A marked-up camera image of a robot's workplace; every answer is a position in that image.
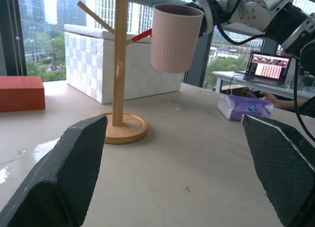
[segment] person's arm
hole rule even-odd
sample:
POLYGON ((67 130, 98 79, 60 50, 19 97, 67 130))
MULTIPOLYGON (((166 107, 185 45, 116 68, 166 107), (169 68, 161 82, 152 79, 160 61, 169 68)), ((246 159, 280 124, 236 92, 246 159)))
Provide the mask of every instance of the person's arm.
MULTIPOLYGON (((289 110, 289 111, 295 111, 294 109, 294 102, 292 100, 279 100, 271 93, 267 92, 260 92, 264 97, 261 98, 262 100, 269 100, 273 103, 275 108, 282 109, 282 110, 289 110)), ((306 100, 298 100, 298 106, 302 106, 306 100)))

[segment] ribbed cup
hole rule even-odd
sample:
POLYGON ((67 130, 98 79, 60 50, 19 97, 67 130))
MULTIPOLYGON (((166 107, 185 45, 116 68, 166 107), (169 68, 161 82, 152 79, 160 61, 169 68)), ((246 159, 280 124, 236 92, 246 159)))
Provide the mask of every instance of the ribbed cup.
POLYGON ((190 70, 204 13, 171 4, 154 7, 151 65, 164 73, 190 70))

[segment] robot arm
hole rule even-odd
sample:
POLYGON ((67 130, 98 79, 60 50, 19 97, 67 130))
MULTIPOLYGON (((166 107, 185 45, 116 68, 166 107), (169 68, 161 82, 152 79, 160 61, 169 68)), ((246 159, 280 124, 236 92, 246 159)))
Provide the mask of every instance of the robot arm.
MULTIPOLYGON (((210 7, 206 0, 193 1, 205 13, 203 32, 211 33, 214 20, 210 7)), ((315 55, 315 14, 308 16, 286 0, 237 1, 212 0, 222 25, 241 23, 265 33, 287 53, 300 58, 305 70, 315 75, 312 61, 315 55)))

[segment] wooden mug tree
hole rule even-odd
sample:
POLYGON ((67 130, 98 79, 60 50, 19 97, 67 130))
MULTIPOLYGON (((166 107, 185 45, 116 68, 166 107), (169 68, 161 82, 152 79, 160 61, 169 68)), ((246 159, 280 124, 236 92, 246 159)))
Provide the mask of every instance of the wooden mug tree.
POLYGON ((138 141, 147 134, 148 123, 140 116, 124 113, 126 46, 151 35, 152 30, 126 39, 128 0, 116 0, 115 29, 82 2, 79 1, 78 6, 115 36, 113 111, 104 113, 108 118, 105 143, 126 144, 138 141))

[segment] sky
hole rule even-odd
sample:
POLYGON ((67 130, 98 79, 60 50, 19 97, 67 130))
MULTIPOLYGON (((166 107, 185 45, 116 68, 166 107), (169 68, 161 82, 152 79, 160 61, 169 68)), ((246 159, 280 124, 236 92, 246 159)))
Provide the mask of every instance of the sky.
POLYGON ((46 22, 57 24, 57 0, 44 0, 46 22))

